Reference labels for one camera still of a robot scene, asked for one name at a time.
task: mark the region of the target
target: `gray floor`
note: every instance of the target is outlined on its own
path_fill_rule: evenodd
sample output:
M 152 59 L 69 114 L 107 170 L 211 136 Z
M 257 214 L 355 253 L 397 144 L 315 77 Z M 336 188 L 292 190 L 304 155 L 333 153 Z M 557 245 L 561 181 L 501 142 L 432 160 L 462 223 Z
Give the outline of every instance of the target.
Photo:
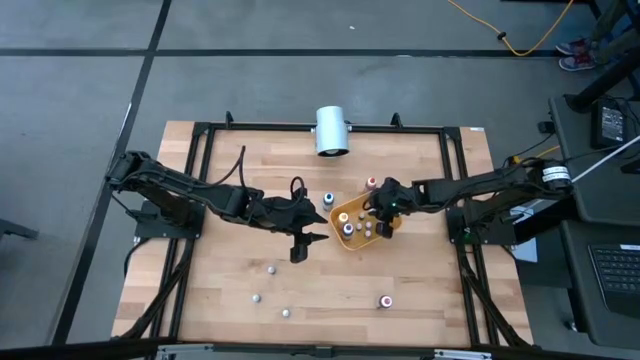
M 464 1 L 508 31 L 518 48 L 534 44 L 560 4 Z M 145 48 L 159 0 L 5 0 L 0 47 Z M 586 35 L 594 19 L 576 5 L 543 48 Z M 502 49 L 494 34 L 446 1 L 174 0 L 161 48 Z M 486 128 L 494 164 L 542 137 L 546 100 L 577 92 L 597 73 L 566 73 L 556 59 L 257 57 L 156 58 L 129 149 L 157 153 L 168 120 L 313 122 L 315 109 L 344 107 L 355 123 Z M 38 228 L 36 242 L 0 243 L 0 348 L 40 345 L 69 271 L 122 125 L 141 58 L 0 58 L 0 217 Z M 629 95 L 628 84 L 616 89 Z M 135 197 L 124 197 L 131 205 Z M 109 337 L 134 224 L 109 209 L 71 342 Z M 568 332 L 566 295 L 524 287 L 536 343 L 544 348 L 640 358 L 597 347 Z M 229 359 L 243 357 L 228 355 Z

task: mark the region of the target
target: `white cable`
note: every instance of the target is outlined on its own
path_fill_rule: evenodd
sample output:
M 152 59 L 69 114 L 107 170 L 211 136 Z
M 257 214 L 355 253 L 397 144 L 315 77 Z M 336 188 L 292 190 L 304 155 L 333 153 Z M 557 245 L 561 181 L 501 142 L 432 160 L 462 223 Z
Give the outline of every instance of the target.
M 605 156 L 602 160 L 598 161 L 597 163 L 591 165 L 590 168 L 588 168 L 587 170 L 583 171 L 580 175 L 576 176 L 572 182 L 575 183 L 576 181 L 582 179 L 583 177 L 585 177 L 588 173 L 592 172 L 593 170 L 595 170 L 598 166 L 602 165 L 605 161 L 611 159 L 612 157 L 618 155 L 621 151 L 624 151 L 624 149 L 628 148 L 629 146 L 633 145 L 633 143 L 635 143 L 636 141 L 640 140 L 640 135 L 636 136 L 633 140 L 629 141 L 628 143 L 624 144 L 623 146 L 621 146 L 618 150 L 612 152 L 611 154 Z
M 591 165 L 590 168 L 588 168 L 587 170 L 583 171 L 580 175 L 576 176 L 571 182 L 575 183 L 576 181 L 582 179 L 583 177 L 585 177 L 588 173 L 592 172 L 593 170 L 595 170 L 598 166 L 602 165 L 605 161 L 611 159 L 612 157 L 618 155 L 620 152 L 624 151 L 624 149 L 628 148 L 629 146 L 633 145 L 633 143 L 637 142 L 638 140 L 640 140 L 640 135 L 636 136 L 633 140 L 629 141 L 628 143 L 624 144 L 623 146 L 621 146 L 619 149 L 617 149 L 616 151 L 612 152 L 611 154 L 605 156 L 604 158 L 602 158 L 602 160 L 598 161 L 597 163 Z M 531 203 L 531 205 L 527 206 L 524 208 L 523 211 L 529 211 L 531 209 L 533 209 L 534 206 L 539 205 L 543 202 L 546 202 L 547 200 L 543 200 L 543 199 L 538 199 L 536 201 L 534 201 L 533 203 Z

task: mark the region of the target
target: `yellow cable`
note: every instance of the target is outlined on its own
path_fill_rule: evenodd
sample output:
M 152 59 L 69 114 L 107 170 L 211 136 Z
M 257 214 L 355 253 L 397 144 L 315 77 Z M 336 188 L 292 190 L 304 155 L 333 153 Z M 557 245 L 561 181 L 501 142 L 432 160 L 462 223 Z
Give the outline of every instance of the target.
M 479 19 L 473 15 L 471 15 L 467 10 L 463 9 L 462 6 L 456 4 L 455 2 L 453 2 L 453 0 L 447 0 L 449 1 L 449 4 L 457 7 L 460 11 L 462 11 L 465 15 L 467 15 L 468 17 L 472 18 L 473 20 L 479 22 L 480 24 L 483 24 L 487 27 L 489 27 L 490 29 L 492 29 L 493 31 L 496 32 L 496 34 L 500 35 L 502 34 L 502 31 L 498 30 L 495 26 L 489 24 L 488 22 Z M 531 48 L 531 50 L 529 51 L 525 51 L 523 53 L 519 53 L 517 51 L 515 51 L 513 49 L 513 47 L 511 46 L 511 44 L 509 43 L 509 40 L 507 40 L 507 37 L 504 36 L 502 37 L 502 41 L 504 41 L 505 45 L 507 45 L 507 47 L 509 48 L 509 50 L 511 50 L 511 52 L 513 53 L 513 55 L 515 56 L 527 56 L 529 54 L 531 54 L 532 52 L 534 52 L 540 45 L 542 45 L 542 43 L 547 39 L 547 37 L 549 37 L 549 35 L 551 35 L 551 33 L 553 32 L 553 30 L 555 30 L 556 26 L 558 26 L 558 24 L 560 23 L 560 21 L 562 20 L 562 18 L 564 18 L 564 16 L 567 14 L 567 11 L 569 11 L 569 8 L 571 8 L 571 5 L 573 5 L 573 1 L 574 0 L 570 0 L 569 3 L 567 4 L 567 6 L 564 8 L 564 10 L 562 10 L 562 14 L 560 14 L 560 16 L 558 16 L 558 19 L 556 20 L 555 23 L 553 23 L 553 25 L 549 28 L 549 30 L 547 30 L 547 33 L 544 34 L 544 36 L 542 37 L 542 39 L 540 39 L 540 41 L 538 41 L 538 43 Z
M 554 146 L 554 147 L 552 147 L 550 149 L 547 149 L 547 150 L 541 152 L 540 154 L 536 155 L 535 157 L 541 158 L 541 157 L 547 155 L 548 153 L 550 153 L 550 152 L 552 152 L 554 150 L 558 150 L 558 149 L 560 149 L 560 145 L 556 145 L 556 146 Z

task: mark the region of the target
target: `keyboard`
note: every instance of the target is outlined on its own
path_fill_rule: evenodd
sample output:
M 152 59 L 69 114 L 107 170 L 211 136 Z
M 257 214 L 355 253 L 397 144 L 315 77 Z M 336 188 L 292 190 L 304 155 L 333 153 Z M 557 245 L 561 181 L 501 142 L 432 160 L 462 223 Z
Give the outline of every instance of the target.
M 589 253 L 607 309 L 640 318 L 640 245 L 590 245 Z

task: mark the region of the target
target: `white cylinder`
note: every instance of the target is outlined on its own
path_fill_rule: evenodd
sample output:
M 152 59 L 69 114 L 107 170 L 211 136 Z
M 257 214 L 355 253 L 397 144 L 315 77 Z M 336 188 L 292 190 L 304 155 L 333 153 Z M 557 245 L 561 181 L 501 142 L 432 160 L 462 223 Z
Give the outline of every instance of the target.
M 391 299 L 391 296 L 389 296 L 389 295 L 381 296 L 378 299 L 378 308 L 379 309 L 388 309 L 388 308 L 391 307 L 392 304 L 393 304 L 393 299 Z
M 364 191 L 372 191 L 376 188 L 376 178 L 370 177 L 367 179 L 367 182 L 364 184 Z
M 324 209 L 324 211 L 331 211 L 331 208 L 333 208 L 334 200 L 335 197 L 332 193 L 324 194 L 324 197 L 322 198 L 322 208 Z
M 344 235 L 345 240 L 351 239 L 351 235 L 353 235 L 353 225 L 347 223 L 342 227 L 342 234 Z
M 338 215 L 338 221 L 340 221 L 341 224 L 346 224 L 347 221 L 349 221 L 349 215 L 347 213 L 340 213 L 340 215 Z
M 349 152 L 349 131 L 344 122 L 342 108 L 325 106 L 316 111 L 316 152 L 318 156 L 332 157 Z

